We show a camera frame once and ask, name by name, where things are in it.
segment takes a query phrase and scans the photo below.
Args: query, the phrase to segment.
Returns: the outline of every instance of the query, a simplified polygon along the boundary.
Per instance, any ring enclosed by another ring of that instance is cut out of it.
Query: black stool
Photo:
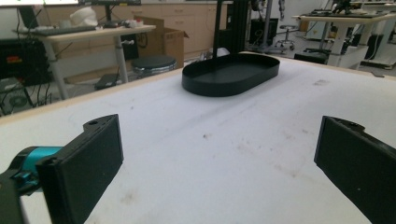
[[[174,70],[176,66],[176,59],[167,55],[142,57],[132,61],[133,71],[138,78],[169,72]]]
[[[277,47],[277,44],[280,43],[280,47],[284,47],[285,44],[290,44],[290,49],[294,50],[294,41],[289,40],[289,30],[290,29],[297,29],[296,25],[281,25],[279,26],[280,29],[286,29],[286,37],[284,40],[278,40],[275,43],[275,47]]]

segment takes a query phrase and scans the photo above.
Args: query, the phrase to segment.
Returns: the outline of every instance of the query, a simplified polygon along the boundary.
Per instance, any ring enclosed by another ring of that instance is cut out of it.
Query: desk
[[[232,97],[184,91],[179,69],[1,118],[0,171],[117,113],[124,163],[87,223],[370,223],[315,149],[323,115],[395,147],[395,80],[280,61],[277,77]],[[23,202],[31,223],[50,223],[42,193]]]
[[[49,66],[52,70],[52,74],[54,76],[56,84],[58,85],[61,97],[62,99],[67,99],[69,98],[69,96],[67,93],[67,89],[64,85],[65,77],[71,77],[73,75],[86,73],[118,64],[120,67],[121,81],[123,83],[128,82],[125,59],[122,51],[120,37],[122,35],[144,33],[153,29],[155,29],[155,26],[144,25],[143,27],[136,28],[104,29],[68,35],[38,36],[37,38],[41,40],[44,44],[44,48],[46,49],[47,56],[49,58]],[[52,47],[52,44],[56,43],[77,42],[107,36],[113,36],[115,50],[102,51],[99,53],[81,55],[73,58],[58,59]]]
[[[358,69],[361,61],[364,60],[368,46],[368,40],[371,35],[373,26],[376,22],[393,20],[396,14],[387,14],[385,16],[375,17],[371,19],[366,18],[347,18],[347,17],[312,17],[312,16],[298,16],[293,17],[301,21],[326,21],[332,22],[334,26],[338,27],[337,37],[334,39],[332,52],[329,56],[328,65],[355,68]],[[347,29],[354,27],[357,24],[364,25],[361,33],[361,40],[357,47],[348,47],[346,54],[342,55],[341,50],[347,37]]]

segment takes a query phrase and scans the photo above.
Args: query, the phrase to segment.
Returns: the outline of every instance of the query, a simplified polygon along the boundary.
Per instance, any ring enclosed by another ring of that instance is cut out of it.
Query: white table surface
[[[119,114],[124,163],[87,223],[370,223],[314,163],[321,118],[396,146],[396,82],[281,60],[242,94],[181,87],[181,70],[0,119],[0,171],[29,146],[64,146]],[[43,194],[23,197],[50,223]]]

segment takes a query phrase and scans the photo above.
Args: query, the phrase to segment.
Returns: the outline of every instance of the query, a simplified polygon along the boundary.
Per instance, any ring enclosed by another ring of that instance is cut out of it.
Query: chair
[[[141,57],[132,61],[132,69],[138,78],[169,72],[176,67],[176,59],[167,55]]]
[[[280,47],[284,47],[285,44],[290,44],[290,49],[294,50],[294,41],[289,40],[289,30],[290,29],[297,29],[296,25],[281,25],[279,26],[280,29],[286,29],[286,37],[284,40],[278,40],[275,43],[275,47],[277,47],[277,44],[280,43]]]

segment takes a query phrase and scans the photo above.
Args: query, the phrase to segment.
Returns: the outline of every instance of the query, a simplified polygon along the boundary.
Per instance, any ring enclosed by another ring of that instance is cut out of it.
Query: black oval tray
[[[276,77],[278,59],[260,54],[229,54],[184,67],[182,86],[203,96],[231,96]]]

